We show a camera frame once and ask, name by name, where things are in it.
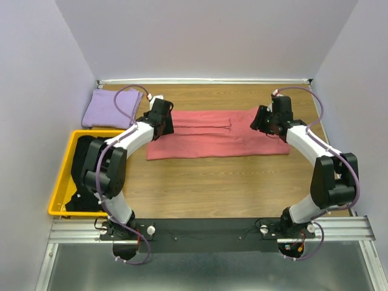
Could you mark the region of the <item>red t shirt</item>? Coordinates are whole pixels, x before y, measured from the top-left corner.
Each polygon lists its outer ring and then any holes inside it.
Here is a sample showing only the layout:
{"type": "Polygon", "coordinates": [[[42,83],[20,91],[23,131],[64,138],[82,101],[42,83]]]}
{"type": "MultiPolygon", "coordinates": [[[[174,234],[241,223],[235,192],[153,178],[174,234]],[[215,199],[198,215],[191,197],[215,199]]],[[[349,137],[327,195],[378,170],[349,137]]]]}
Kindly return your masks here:
{"type": "Polygon", "coordinates": [[[252,130],[258,109],[173,111],[174,133],[147,145],[147,160],[252,155],[288,155],[277,137],[252,130]]]}

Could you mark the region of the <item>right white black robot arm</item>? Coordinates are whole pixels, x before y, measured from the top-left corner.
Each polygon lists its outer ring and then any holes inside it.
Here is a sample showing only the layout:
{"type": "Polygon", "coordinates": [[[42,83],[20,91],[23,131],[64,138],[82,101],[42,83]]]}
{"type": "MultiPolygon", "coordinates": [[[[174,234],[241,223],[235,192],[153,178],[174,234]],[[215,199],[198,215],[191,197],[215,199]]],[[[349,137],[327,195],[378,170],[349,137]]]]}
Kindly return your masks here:
{"type": "Polygon", "coordinates": [[[326,211],[342,210],[357,202],[360,181],[356,156],[331,148],[305,122],[294,119],[290,97],[272,94],[271,104],[259,106],[250,127],[277,136],[313,165],[309,194],[284,209],[276,225],[282,236],[295,237],[326,211]]]}

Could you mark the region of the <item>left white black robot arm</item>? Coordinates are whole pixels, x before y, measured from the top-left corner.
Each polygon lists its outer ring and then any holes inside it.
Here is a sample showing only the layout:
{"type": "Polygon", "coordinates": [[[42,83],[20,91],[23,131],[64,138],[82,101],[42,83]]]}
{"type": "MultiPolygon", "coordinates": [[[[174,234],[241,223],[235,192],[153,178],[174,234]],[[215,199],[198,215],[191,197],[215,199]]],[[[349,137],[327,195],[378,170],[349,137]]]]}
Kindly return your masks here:
{"type": "Polygon", "coordinates": [[[121,239],[142,236],[135,230],[135,213],[122,191],[127,160],[143,145],[174,133],[173,108],[173,103],[162,96],[153,97],[150,110],[129,129],[105,141],[94,139],[89,145],[81,170],[82,185],[98,198],[98,204],[114,225],[114,233],[121,239]]]}

